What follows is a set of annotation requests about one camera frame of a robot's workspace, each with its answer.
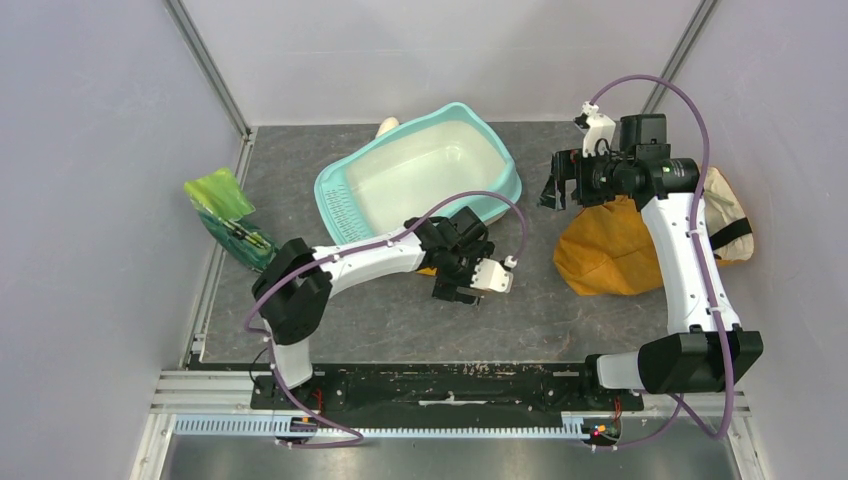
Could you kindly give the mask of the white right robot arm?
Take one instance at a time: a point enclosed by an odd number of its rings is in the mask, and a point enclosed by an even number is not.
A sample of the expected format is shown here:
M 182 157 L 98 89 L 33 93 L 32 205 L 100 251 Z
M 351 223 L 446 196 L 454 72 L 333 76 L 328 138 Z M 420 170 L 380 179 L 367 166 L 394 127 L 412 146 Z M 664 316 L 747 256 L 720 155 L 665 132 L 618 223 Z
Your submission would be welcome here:
M 614 122 L 587 108 L 574 120 L 579 148 L 558 151 L 540 196 L 560 210 L 566 200 L 600 206 L 618 196 L 634 200 L 658 256 L 667 300 L 667 336 L 637 351 L 593 355 L 577 382 L 579 400 L 601 409 L 618 390 L 651 394 L 731 390 L 764 350 L 759 332 L 742 328 L 723 287 L 697 195 L 697 163 L 675 158 L 662 114 Z

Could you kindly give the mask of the green litter bag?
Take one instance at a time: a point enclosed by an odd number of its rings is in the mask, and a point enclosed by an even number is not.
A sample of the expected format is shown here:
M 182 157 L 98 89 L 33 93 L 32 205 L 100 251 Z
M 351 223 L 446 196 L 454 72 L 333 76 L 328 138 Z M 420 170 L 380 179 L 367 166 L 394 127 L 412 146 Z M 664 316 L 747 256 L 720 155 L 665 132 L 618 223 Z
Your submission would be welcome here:
M 270 235 L 249 220 L 256 208 L 245 196 L 230 168 L 223 167 L 209 175 L 187 181 L 183 190 L 206 230 L 230 256 L 257 273 L 269 266 L 279 246 Z M 239 242 L 223 226 L 225 220 L 258 228 L 272 242 L 272 248 L 255 249 Z

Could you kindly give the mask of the black bag clip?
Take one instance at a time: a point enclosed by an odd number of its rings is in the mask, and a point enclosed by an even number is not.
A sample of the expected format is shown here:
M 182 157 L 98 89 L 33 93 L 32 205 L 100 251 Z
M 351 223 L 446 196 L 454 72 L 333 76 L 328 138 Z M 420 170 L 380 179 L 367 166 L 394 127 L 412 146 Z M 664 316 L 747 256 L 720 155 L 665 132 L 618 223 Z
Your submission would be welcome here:
M 225 220 L 223 226 L 229 234 L 239 242 L 249 245 L 251 248 L 269 250 L 272 248 L 272 242 L 266 238 L 264 233 L 258 228 L 235 221 Z

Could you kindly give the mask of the teal plastic litter box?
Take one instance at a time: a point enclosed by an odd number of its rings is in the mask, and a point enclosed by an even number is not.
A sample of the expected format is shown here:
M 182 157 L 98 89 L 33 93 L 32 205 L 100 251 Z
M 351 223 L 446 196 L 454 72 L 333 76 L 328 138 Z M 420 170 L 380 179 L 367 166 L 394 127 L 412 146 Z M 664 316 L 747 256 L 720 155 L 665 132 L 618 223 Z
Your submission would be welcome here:
M 337 244 L 391 232 L 455 194 L 461 199 L 443 207 L 440 215 L 468 206 L 491 223 L 508 206 L 488 194 L 517 202 L 522 191 L 504 142 L 461 102 L 382 133 L 325 167 L 314 183 L 319 213 Z

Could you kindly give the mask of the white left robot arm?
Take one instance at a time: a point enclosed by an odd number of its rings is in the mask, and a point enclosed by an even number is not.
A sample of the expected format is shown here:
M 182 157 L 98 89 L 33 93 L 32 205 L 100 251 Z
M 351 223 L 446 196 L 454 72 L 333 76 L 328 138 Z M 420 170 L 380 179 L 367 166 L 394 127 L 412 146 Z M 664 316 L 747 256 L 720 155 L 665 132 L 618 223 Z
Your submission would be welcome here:
M 387 275 L 433 269 L 434 298 L 474 304 L 485 291 L 510 287 L 511 274 L 493 252 L 487 226 L 468 207 L 451 217 L 411 218 L 388 234 L 341 246 L 286 242 L 252 286 L 279 376 L 276 396 L 295 409 L 311 401 L 309 339 L 334 296 Z

